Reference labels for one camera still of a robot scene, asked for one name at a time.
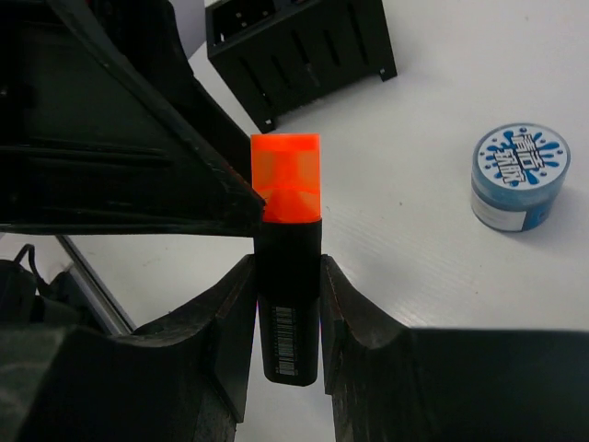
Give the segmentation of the orange highlighter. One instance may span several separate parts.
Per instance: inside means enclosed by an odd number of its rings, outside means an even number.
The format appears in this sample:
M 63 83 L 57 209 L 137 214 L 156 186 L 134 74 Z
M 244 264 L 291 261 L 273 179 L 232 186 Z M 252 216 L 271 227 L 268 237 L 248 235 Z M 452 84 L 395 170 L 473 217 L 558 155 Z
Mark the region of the orange highlighter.
M 318 134 L 254 134 L 252 185 L 263 198 L 254 238 L 263 370 L 305 387 L 318 376 L 322 215 Z

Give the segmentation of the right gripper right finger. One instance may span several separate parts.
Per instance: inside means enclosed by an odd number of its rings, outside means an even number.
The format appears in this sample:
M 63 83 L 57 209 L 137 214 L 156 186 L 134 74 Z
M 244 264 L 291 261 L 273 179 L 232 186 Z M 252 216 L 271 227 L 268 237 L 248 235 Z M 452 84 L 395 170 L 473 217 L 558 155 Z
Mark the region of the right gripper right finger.
M 584 331 L 411 328 L 320 264 L 325 390 L 340 441 L 584 441 Z

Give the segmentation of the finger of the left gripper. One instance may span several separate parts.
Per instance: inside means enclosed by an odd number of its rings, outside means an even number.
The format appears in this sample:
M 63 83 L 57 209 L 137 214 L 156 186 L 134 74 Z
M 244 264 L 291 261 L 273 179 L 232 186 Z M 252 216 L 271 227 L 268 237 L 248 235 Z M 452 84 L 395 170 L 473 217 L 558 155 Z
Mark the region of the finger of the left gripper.
M 1 229 L 252 237 L 249 139 L 169 1 L 1 5 Z

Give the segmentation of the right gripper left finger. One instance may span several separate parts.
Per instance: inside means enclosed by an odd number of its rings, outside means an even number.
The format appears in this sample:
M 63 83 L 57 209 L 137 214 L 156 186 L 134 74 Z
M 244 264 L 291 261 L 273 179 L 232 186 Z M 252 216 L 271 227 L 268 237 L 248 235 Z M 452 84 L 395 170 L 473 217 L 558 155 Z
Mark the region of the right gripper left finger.
M 254 260 L 130 334 L 8 323 L 5 441 L 231 441 L 244 419 Z

